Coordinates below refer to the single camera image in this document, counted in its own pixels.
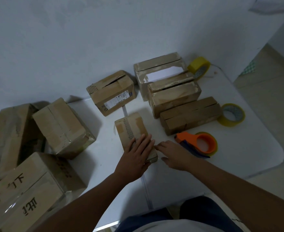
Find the pants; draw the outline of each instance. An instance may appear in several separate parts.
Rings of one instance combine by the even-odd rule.
[[[199,196],[183,203],[180,219],[202,222],[225,232],[243,232],[212,199]],[[166,208],[125,219],[115,232],[132,232],[151,222],[173,220]]]

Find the small cardboard box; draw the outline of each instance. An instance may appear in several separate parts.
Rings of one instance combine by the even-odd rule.
[[[167,135],[182,132],[217,120],[222,115],[213,97],[190,102],[160,113],[160,123]]]
[[[31,104],[0,111],[0,180],[33,152],[44,148],[45,137],[32,118],[37,111]]]
[[[133,81],[124,71],[118,71],[86,88],[104,116],[136,98]]]
[[[185,62],[178,53],[171,53],[134,65],[143,101],[148,100],[148,84],[187,71]]]
[[[85,189],[67,160],[35,152],[0,181],[0,231],[33,229]]]
[[[124,150],[129,145],[131,139],[135,138],[138,140],[142,134],[148,136],[142,117],[137,112],[115,121],[115,126]],[[157,151],[155,148],[152,148],[146,162],[154,163],[157,160]]]
[[[68,104],[59,98],[33,115],[53,154],[73,159],[96,139]]]
[[[190,72],[148,85],[148,102],[155,119],[163,111],[196,101],[200,94],[201,89]]]

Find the cardboard box with shipping label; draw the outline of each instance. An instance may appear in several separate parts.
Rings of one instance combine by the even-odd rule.
[[[33,115],[53,154],[73,159],[96,139],[69,105],[59,98]]]
[[[0,231],[33,229],[85,189],[67,160],[35,152],[0,181]]]
[[[124,150],[133,138],[138,140],[142,134],[145,134],[146,137],[148,136],[143,119],[137,112],[115,121],[115,126]],[[157,160],[157,151],[155,148],[152,148],[146,162],[154,163]]]
[[[88,86],[86,90],[104,116],[136,98],[133,81],[122,70]]]
[[[201,94],[190,72],[159,80],[148,85],[149,105],[157,119],[168,109],[196,101]]]
[[[221,115],[221,106],[208,97],[161,112],[160,123],[165,133],[172,135],[217,120]]]
[[[134,65],[143,101],[148,100],[148,84],[187,71],[185,62],[178,53],[171,53]]]
[[[43,150],[45,137],[32,118],[37,111],[31,104],[0,111],[0,180],[33,152]]]

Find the person's right arm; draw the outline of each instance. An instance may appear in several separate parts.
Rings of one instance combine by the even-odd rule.
[[[156,149],[170,167],[187,171],[213,191],[252,232],[284,231],[284,200],[213,164],[179,144],[161,142]]]

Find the person's left hand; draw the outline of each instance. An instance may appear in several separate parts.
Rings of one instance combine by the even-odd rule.
[[[120,177],[125,184],[139,179],[147,170],[149,165],[151,165],[150,162],[145,163],[149,153],[151,152],[155,144],[155,140],[151,141],[151,138],[151,134],[148,135],[146,138],[143,134],[141,135],[139,140],[137,140],[136,144],[132,149],[131,146],[135,141],[134,138],[126,147],[124,154],[119,160],[114,171],[114,174]]]

